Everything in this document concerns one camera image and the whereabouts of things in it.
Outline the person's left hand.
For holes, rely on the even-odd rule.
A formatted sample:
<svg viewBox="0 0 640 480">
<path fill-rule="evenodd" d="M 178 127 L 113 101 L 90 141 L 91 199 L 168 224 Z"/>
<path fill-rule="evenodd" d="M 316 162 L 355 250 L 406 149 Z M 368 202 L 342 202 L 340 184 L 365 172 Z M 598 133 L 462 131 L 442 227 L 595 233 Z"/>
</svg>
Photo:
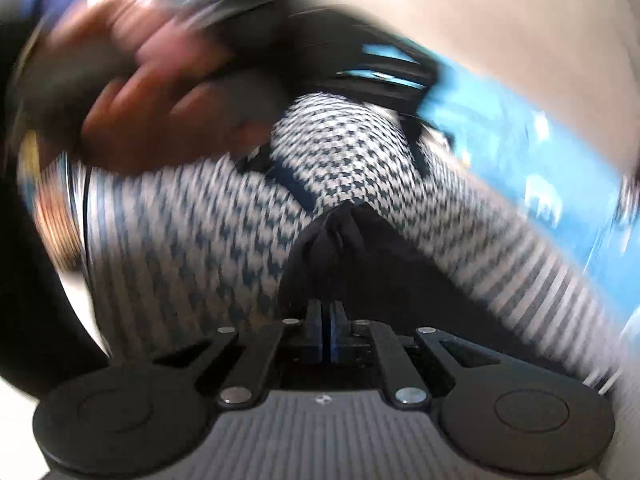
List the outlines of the person's left hand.
<svg viewBox="0 0 640 480">
<path fill-rule="evenodd" d="M 187 29 L 175 12 L 140 0 L 75 0 L 42 48 L 54 53 L 100 37 L 133 53 L 139 67 L 112 80 L 92 104 L 72 153 L 85 165 L 137 176 L 203 157 L 242 156 L 269 140 L 272 125 L 239 118 L 227 90 L 207 78 L 230 51 Z"/>
</svg>

